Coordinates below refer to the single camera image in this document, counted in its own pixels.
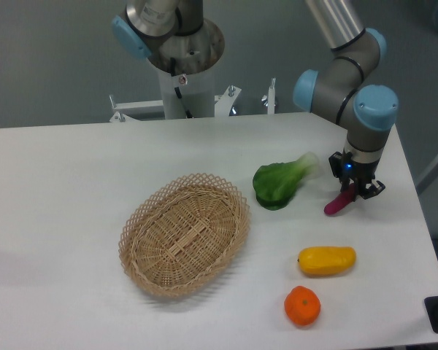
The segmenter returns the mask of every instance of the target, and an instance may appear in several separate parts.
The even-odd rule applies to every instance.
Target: oval woven basket
[[[191,174],[161,188],[131,215],[118,251],[139,287],[178,297],[223,270],[249,229],[250,208],[232,183]]]

